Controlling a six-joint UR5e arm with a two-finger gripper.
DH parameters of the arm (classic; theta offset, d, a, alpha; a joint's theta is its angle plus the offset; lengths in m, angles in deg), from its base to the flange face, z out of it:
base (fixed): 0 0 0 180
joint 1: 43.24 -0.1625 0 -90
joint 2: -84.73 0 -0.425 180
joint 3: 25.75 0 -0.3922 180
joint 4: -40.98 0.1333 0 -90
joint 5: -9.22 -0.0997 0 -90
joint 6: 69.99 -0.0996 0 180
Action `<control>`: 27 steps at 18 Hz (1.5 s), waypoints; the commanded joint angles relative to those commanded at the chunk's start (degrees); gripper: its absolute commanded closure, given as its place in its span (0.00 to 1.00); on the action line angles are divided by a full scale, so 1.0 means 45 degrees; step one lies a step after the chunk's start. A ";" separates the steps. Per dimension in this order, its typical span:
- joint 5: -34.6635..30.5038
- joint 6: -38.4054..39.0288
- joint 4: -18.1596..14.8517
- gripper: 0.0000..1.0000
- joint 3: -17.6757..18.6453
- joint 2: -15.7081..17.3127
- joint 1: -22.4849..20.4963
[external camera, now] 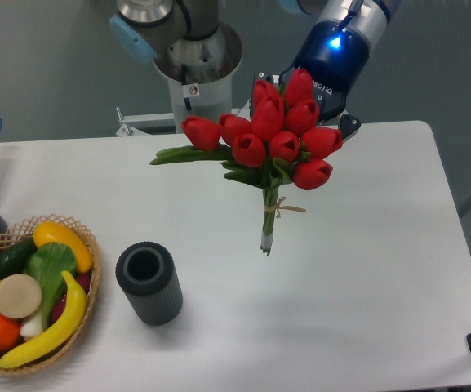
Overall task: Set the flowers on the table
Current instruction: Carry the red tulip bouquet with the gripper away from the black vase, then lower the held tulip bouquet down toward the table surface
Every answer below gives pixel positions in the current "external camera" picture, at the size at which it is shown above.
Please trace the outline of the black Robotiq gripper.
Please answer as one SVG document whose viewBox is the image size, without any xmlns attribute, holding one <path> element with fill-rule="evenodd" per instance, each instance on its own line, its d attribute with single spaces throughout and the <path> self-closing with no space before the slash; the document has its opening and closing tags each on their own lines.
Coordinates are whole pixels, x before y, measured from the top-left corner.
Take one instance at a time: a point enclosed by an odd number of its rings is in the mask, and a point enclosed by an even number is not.
<svg viewBox="0 0 471 392">
<path fill-rule="evenodd" d="M 289 107 L 300 103 L 312 94 L 318 106 L 318 122 L 326 122 L 339 116 L 339 130 L 343 142 L 348 141 L 357 134 L 361 121 L 345 111 L 347 93 L 328 87 L 315 81 L 306 69 L 290 67 L 279 74 L 279 85 L 284 85 L 283 96 Z M 273 77 L 265 73 L 258 73 L 252 90 L 251 104 L 259 104 L 270 96 L 279 96 L 278 89 L 273 84 Z"/>
</svg>

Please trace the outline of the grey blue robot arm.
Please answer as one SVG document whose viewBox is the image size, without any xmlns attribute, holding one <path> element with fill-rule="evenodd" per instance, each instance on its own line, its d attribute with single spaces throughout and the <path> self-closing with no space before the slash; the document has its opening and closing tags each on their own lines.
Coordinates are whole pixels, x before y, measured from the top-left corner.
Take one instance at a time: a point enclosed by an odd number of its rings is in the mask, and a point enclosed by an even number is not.
<svg viewBox="0 0 471 392">
<path fill-rule="evenodd" d="M 345 111 L 349 91 L 400 6 L 398 1 L 282 1 L 290 13 L 316 15 L 292 63 L 278 75 L 257 72 L 255 80 L 279 85 L 304 68 L 314 83 L 318 121 L 337 118 L 344 139 L 360 120 Z M 153 63 L 167 80 L 170 114 L 120 118 L 120 128 L 161 127 L 191 114 L 219 119 L 233 112 L 232 76 L 242 60 L 236 31 L 219 19 L 217 1 L 119 1 L 109 27 L 136 60 Z"/>
</svg>

